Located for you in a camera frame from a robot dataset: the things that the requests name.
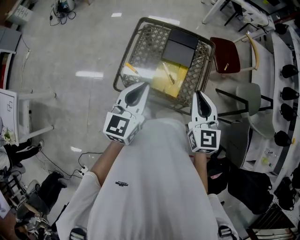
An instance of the yellow box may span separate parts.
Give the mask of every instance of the yellow box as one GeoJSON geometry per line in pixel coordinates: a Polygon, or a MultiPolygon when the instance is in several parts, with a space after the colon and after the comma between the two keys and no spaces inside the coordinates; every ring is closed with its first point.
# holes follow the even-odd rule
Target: yellow box
{"type": "Polygon", "coordinates": [[[160,61],[155,71],[151,87],[176,98],[187,72],[188,68],[183,65],[174,62],[160,61]],[[172,84],[169,76],[167,75],[163,62],[167,65],[167,68],[175,82],[174,84],[172,84]]]}

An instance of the black backpack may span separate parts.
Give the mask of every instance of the black backpack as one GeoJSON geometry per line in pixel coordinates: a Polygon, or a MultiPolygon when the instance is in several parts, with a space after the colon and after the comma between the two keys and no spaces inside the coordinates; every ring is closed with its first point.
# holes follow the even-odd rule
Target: black backpack
{"type": "Polygon", "coordinates": [[[290,189],[291,180],[288,177],[284,177],[277,187],[274,194],[278,198],[279,206],[287,211],[294,209],[295,196],[297,194],[294,188],[290,189]]]}
{"type": "Polygon", "coordinates": [[[246,171],[232,167],[230,169],[228,192],[244,203],[253,214],[265,213],[272,203],[272,187],[265,173],[246,171]]]}

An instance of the red chair seat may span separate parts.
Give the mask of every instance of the red chair seat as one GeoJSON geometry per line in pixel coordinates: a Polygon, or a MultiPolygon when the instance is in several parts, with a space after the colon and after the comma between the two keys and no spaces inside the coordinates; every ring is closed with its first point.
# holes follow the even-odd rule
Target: red chair seat
{"type": "Polygon", "coordinates": [[[240,71],[240,58],[235,44],[232,41],[217,37],[211,37],[210,40],[216,45],[214,58],[217,72],[238,73],[240,71]]]}

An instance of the black logo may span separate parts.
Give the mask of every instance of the black logo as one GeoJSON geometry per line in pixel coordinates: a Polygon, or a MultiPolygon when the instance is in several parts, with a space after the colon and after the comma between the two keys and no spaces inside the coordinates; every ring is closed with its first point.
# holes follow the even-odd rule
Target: black logo
{"type": "Polygon", "coordinates": [[[119,185],[119,186],[121,186],[121,187],[123,187],[123,186],[127,187],[128,186],[128,183],[126,183],[126,182],[117,181],[116,184],[119,185]]]}
{"type": "Polygon", "coordinates": [[[201,147],[216,148],[217,147],[217,133],[215,131],[202,130],[201,131],[201,147]]]}
{"type": "Polygon", "coordinates": [[[131,140],[135,137],[137,132],[139,131],[139,125],[135,127],[135,129],[132,131],[132,133],[128,137],[128,141],[131,142],[131,140]]]}
{"type": "Polygon", "coordinates": [[[195,149],[197,147],[197,144],[196,144],[196,141],[194,138],[193,131],[191,131],[191,133],[188,135],[188,139],[189,139],[189,142],[191,143],[191,148],[195,149]]]}
{"type": "Polygon", "coordinates": [[[211,149],[199,149],[196,152],[210,153],[210,152],[213,152],[213,151],[214,150],[211,150],[211,149]]]}
{"type": "Polygon", "coordinates": [[[127,129],[128,123],[129,119],[113,115],[106,131],[108,133],[116,134],[118,136],[123,137],[127,129]]]}

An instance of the chair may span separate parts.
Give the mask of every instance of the chair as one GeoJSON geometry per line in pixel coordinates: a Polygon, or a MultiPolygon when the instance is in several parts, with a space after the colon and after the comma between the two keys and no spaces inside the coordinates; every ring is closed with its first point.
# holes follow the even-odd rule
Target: chair
{"type": "Polygon", "coordinates": [[[235,95],[220,89],[216,89],[216,92],[235,99],[237,101],[238,108],[236,111],[220,113],[218,114],[218,117],[244,113],[242,117],[247,119],[254,131],[258,132],[267,139],[274,137],[275,130],[272,123],[273,111],[271,113],[266,112],[264,115],[259,116],[258,118],[258,112],[265,111],[267,109],[273,109],[273,100],[269,97],[261,95],[260,88],[257,84],[240,84],[235,91],[235,95]],[[270,102],[270,106],[260,107],[261,99],[270,102]]]}
{"type": "Polygon", "coordinates": [[[249,36],[249,34],[246,34],[246,36],[249,38],[249,41],[254,50],[255,66],[247,67],[243,69],[240,68],[240,58],[235,43],[244,39],[245,36],[240,37],[234,42],[222,38],[217,38],[217,37],[210,38],[210,40],[216,45],[214,59],[216,64],[216,71],[218,73],[229,74],[229,73],[238,73],[238,72],[252,71],[258,69],[259,67],[258,50],[256,48],[254,40],[249,36]]]}
{"type": "MultiPolygon", "coordinates": [[[[226,5],[230,2],[230,0],[226,0],[226,2],[223,4],[223,6],[220,8],[220,11],[222,11],[226,5]]],[[[234,17],[238,17],[238,16],[243,16],[243,8],[240,4],[237,4],[235,2],[232,2],[233,8],[234,8],[234,14],[227,20],[227,22],[224,24],[224,26],[226,26],[234,17]]],[[[251,23],[246,23],[243,27],[241,27],[239,29],[238,32],[242,31],[245,27],[247,27],[248,25],[251,25],[252,27],[256,28],[256,30],[259,30],[259,28],[257,28],[256,26],[252,25],[251,23]]]]}

